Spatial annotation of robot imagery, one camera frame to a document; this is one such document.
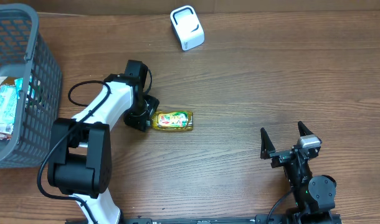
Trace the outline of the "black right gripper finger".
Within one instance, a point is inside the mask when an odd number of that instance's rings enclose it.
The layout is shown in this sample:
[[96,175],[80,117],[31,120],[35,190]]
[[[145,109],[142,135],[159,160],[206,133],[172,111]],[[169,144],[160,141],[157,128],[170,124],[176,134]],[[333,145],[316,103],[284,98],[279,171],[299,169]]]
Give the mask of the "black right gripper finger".
[[270,155],[275,153],[276,149],[275,149],[273,143],[271,142],[265,128],[260,129],[260,134],[261,134],[260,158],[261,159],[270,159]]
[[308,135],[312,135],[313,132],[311,132],[305,125],[302,121],[299,121],[297,123],[298,125],[298,131],[300,133],[300,136],[303,137],[303,136],[308,136]]

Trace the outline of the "yellow dish soap bottle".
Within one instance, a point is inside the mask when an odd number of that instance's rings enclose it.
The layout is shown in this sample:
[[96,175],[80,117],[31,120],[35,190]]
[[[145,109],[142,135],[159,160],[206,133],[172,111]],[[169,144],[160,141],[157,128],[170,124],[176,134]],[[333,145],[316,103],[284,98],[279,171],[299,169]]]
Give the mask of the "yellow dish soap bottle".
[[151,127],[162,131],[191,131],[192,111],[157,111],[151,119]]

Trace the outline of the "green white tissue pack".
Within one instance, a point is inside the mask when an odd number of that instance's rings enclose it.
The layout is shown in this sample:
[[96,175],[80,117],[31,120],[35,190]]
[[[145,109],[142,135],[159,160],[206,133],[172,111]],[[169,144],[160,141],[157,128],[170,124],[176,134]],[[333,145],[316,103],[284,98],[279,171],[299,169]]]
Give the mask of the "green white tissue pack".
[[[18,100],[20,99],[20,93],[19,92],[22,90],[23,83],[24,83],[23,78],[17,78],[14,80]],[[31,90],[28,90],[27,93],[30,94],[32,98],[35,95],[34,91],[31,91]]]

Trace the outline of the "clear plastic snack bag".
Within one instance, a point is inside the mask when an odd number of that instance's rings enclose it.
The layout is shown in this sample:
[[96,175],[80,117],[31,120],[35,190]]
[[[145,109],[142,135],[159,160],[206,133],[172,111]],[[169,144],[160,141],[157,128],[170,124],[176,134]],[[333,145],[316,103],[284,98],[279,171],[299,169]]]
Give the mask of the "clear plastic snack bag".
[[12,138],[17,106],[17,91],[14,79],[0,77],[0,140]]

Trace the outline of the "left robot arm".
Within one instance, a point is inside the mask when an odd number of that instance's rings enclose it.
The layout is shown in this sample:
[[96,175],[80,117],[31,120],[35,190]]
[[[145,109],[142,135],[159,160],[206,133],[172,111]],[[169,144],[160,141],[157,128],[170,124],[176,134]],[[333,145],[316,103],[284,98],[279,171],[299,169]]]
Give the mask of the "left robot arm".
[[51,127],[50,152],[37,175],[46,197],[75,201],[84,223],[124,223],[108,189],[112,177],[110,131],[124,123],[145,132],[151,126],[159,100],[150,96],[146,81],[150,69],[129,60],[124,73],[111,74],[100,83],[101,92],[73,118],[58,118]]

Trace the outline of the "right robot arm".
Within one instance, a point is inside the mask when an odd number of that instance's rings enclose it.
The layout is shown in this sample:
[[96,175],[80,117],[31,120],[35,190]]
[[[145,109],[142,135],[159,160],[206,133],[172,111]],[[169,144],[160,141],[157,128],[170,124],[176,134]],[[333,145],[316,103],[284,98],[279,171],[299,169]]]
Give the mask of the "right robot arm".
[[[322,140],[302,121],[298,122],[300,137],[289,150],[277,152],[267,131],[260,129],[261,159],[270,159],[273,168],[283,167],[290,190],[273,205],[267,215],[257,215],[257,223],[340,224],[341,217],[331,212],[335,208],[336,181],[329,175],[314,176],[308,162],[318,157]],[[293,195],[296,207],[285,214],[273,215],[275,209]]]

